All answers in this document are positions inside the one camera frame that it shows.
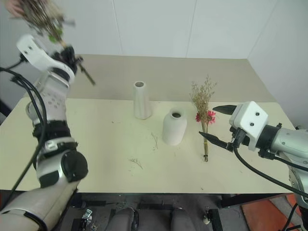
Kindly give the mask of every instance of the white vase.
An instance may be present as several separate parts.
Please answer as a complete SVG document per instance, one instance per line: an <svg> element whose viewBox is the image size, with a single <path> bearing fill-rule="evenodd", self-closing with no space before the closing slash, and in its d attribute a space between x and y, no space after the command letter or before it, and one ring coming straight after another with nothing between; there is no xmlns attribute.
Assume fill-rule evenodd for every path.
<svg viewBox="0 0 308 231"><path fill-rule="evenodd" d="M172 108L165 116L163 124L163 141L168 145L181 143L187 127L187 119L183 110Z"/></svg>
<svg viewBox="0 0 308 231"><path fill-rule="evenodd" d="M148 90L142 81L134 83L134 115L138 119L147 119L152 115Z"/></svg>

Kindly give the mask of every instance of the tall white vase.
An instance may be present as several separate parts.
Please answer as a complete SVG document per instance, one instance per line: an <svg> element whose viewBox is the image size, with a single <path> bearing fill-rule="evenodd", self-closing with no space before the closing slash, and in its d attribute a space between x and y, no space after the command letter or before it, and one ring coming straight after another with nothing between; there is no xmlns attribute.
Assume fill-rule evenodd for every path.
<svg viewBox="0 0 308 231"><path fill-rule="evenodd" d="M181 143L187 127L187 119L183 110L172 108L165 116L163 124L163 141L168 145Z"/></svg>
<svg viewBox="0 0 308 231"><path fill-rule="evenodd" d="M142 81L134 83L134 115L138 119L147 119L152 115L148 90Z"/></svg>

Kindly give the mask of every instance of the red flower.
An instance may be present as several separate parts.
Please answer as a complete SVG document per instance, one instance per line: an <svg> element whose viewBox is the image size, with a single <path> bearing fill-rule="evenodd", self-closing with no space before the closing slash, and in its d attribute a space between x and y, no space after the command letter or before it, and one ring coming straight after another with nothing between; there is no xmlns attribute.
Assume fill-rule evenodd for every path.
<svg viewBox="0 0 308 231"><path fill-rule="evenodd" d="M213 123L215 123L215 116L216 115L216 113L215 112L213 112L213 111L207 111L207 116L209 117L209 123L210 124L213 124Z"/></svg>
<svg viewBox="0 0 308 231"><path fill-rule="evenodd" d="M216 115L215 112L213 112L213 111L207 111L207 118L208 118L209 124L215 123L215 115ZM200 122L200 121L201 121L199 112L198 112L197 115L196 115L196 121L197 121L197 122Z"/></svg>

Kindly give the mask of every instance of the vase opening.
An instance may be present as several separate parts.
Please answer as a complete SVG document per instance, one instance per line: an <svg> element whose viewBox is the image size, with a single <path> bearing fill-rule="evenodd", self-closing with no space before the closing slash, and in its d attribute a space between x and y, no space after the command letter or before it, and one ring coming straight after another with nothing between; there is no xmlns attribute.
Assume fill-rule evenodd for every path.
<svg viewBox="0 0 308 231"><path fill-rule="evenodd" d="M143 83L143 82L136 82L136 83L135 83L135 86L136 86L137 88L141 88L141 87L144 86L144 83Z"/></svg>
<svg viewBox="0 0 308 231"><path fill-rule="evenodd" d="M180 113L177 113L177 112L173 112L173 113L172 113L172 116L173 116L174 118L180 118L180 117L181 117L181 114L180 114Z"/></svg>

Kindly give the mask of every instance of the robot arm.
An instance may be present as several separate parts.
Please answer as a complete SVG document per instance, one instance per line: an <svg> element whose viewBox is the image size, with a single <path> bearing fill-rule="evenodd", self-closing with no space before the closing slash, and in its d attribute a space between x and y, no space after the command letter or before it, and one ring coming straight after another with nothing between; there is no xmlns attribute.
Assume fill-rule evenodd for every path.
<svg viewBox="0 0 308 231"><path fill-rule="evenodd" d="M283 159L300 167L308 167L308 130L290 130L268 125L268 114L255 102L245 102L238 106L226 105L213 110L231 115L229 123L232 140L229 143L217 137L200 132L211 143L229 151L240 144L267 159ZM289 180L293 188L308 193L308 172L289 166ZM308 230L308 198L296 194L296 201L302 213L302 229Z"/></svg>
<svg viewBox="0 0 308 231"><path fill-rule="evenodd" d="M34 67L45 71L37 89L44 100L48 125L45 145L34 163L40 188L21 194L0 211L0 230L49 231L88 173L87 161L76 150L65 114L65 100L80 60L75 59L72 47L49 57L30 35L22 37L17 47ZM41 124L32 103L26 113L33 122L33 135L39 139Z"/></svg>

